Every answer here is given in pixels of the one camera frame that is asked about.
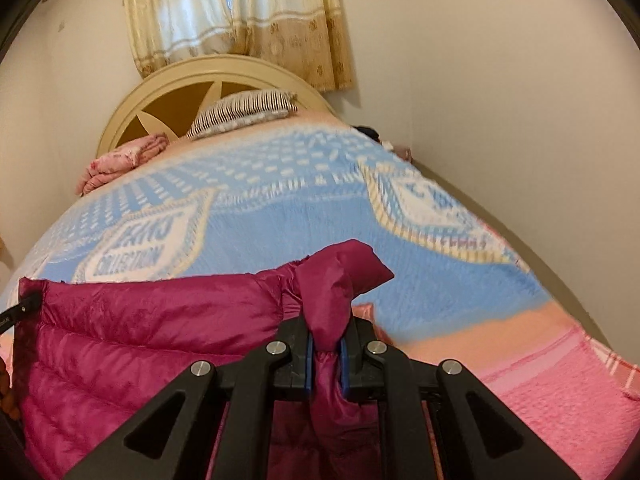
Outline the red white plaid sheet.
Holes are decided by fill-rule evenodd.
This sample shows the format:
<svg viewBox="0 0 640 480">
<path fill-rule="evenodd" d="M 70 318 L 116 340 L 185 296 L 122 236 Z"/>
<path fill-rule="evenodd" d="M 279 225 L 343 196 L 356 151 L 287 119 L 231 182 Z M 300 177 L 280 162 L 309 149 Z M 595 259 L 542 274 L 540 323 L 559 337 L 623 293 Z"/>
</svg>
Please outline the red white plaid sheet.
<svg viewBox="0 0 640 480">
<path fill-rule="evenodd" d="M 580 342 L 596 358 L 605 374 L 615 382 L 620 391 L 632 400 L 639 400 L 639 365 L 629 363 L 618 353 L 601 341 L 589 335 L 585 330 L 580 331 Z"/>
</svg>

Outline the cream wooden headboard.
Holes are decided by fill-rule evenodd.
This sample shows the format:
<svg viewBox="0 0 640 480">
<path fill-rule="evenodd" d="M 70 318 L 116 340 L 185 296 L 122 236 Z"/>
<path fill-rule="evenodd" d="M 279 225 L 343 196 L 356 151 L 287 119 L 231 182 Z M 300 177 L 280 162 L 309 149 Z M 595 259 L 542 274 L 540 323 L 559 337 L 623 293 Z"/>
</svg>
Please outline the cream wooden headboard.
<svg viewBox="0 0 640 480">
<path fill-rule="evenodd" d="M 329 102 L 310 84 L 272 63 L 232 54 L 190 58 L 143 79 L 116 108 L 103 130 L 96 154 L 151 133 L 175 141 L 195 117 L 215 102 L 245 90 L 293 92 L 301 110 L 333 113 Z"/>
</svg>

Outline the dark items beside bed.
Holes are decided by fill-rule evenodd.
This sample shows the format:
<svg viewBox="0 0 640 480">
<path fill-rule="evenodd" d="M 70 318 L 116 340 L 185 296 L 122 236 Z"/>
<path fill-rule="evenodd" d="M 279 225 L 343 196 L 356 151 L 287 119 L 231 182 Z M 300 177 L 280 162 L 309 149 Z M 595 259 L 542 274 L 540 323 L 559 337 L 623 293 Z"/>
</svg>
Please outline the dark items beside bed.
<svg viewBox="0 0 640 480">
<path fill-rule="evenodd" d="M 352 150 L 360 158 L 365 157 L 372 162 L 406 162 L 413 163 L 410 148 L 385 140 L 375 128 L 368 126 L 351 126 L 348 129 L 352 136 Z"/>
</svg>

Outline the magenta puffer down jacket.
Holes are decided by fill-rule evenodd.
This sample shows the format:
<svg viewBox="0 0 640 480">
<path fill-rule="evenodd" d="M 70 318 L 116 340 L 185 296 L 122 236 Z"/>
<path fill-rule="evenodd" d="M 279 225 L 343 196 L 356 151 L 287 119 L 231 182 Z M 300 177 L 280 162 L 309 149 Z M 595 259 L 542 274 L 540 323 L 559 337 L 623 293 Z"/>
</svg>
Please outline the magenta puffer down jacket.
<svg viewBox="0 0 640 480">
<path fill-rule="evenodd" d="M 189 365 L 243 359 L 303 318 L 314 340 L 314 391 L 274 408 L 273 479 L 377 479 L 378 412 L 346 401 L 337 344 L 352 300 L 393 274 L 358 240 L 255 274 L 131 283 L 23 278 L 41 309 L 16 326 L 13 390 L 26 454 L 59 479 Z"/>
</svg>

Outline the blue pink printed bed blanket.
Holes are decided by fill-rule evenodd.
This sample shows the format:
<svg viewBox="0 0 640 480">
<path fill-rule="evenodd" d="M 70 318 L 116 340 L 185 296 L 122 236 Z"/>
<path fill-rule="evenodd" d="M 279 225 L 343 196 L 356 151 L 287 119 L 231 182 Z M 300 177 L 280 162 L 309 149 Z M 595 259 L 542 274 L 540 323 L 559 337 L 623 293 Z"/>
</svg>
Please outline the blue pink printed bed blanket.
<svg viewBox="0 0 640 480">
<path fill-rule="evenodd" d="M 639 429 L 625 396 L 509 244 L 406 162 L 352 150 L 305 114 L 180 143 L 91 192 L 38 240 L 23 278 L 131 283 L 255 274 L 360 240 L 392 272 L 356 314 L 413 358 L 457 358 L 579 477 L 602 479 Z"/>
</svg>

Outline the beige floral window curtain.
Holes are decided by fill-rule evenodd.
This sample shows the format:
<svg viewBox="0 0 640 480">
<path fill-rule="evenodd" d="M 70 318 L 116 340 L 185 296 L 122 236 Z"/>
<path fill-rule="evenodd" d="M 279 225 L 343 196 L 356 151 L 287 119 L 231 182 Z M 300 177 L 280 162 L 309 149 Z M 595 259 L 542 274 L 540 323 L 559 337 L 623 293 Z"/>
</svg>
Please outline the beige floral window curtain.
<svg viewBox="0 0 640 480">
<path fill-rule="evenodd" d="M 341 0 L 122 0 L 143 77 L 213 54 L 259 58 L 320 92 L 354 85 Z"/>
</svg>

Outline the folded pink floral quilt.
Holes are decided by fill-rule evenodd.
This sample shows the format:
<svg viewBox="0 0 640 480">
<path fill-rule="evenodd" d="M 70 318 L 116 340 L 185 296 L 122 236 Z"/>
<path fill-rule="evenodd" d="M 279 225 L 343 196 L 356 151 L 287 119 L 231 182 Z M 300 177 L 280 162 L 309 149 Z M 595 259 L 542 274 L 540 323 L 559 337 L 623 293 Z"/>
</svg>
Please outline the folded pink floral quilt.
<svg viewBox="0 0 640 480">
<path fill-rule="evenodd" d="M 85 196 L 134 170 L 165 151 L 169 140 L 165 133 L 142 136 L 93 159 L 85 166 L 76 184 L 75 194 Z"/>
</svg>

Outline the striped pillow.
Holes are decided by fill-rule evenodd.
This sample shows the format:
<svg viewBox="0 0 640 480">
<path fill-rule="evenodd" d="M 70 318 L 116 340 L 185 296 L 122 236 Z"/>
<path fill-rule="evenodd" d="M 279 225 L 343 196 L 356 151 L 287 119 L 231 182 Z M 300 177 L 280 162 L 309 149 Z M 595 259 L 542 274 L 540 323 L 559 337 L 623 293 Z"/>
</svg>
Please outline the striped pillow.
<svg viewBox="0 0 640 480">
<path fill-rule="evenodd" d="M 233 93 L 198 113 L 186 138 L 200 140 L 295 114 L 296 94 L 279 89 Z"/>
</svg>

